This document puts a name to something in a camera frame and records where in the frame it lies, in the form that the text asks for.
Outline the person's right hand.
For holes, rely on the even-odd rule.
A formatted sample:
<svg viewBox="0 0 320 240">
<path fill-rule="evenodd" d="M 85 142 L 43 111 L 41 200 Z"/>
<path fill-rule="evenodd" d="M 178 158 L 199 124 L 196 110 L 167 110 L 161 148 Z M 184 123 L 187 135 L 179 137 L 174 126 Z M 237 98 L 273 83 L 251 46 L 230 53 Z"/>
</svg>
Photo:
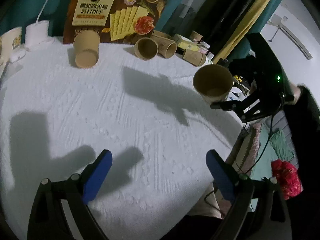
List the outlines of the person's right hand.
<svg viewBox="0 0 320 240">
<path fill-rule="evenodd" d="M 290 83 L 290 88 L 294 96 L 294 100 L 291 101 L 290 104 L 295 105 L 302 94 L 302 89 L 299 85 L 295 85 L 294 83 Z"/>
</svg>

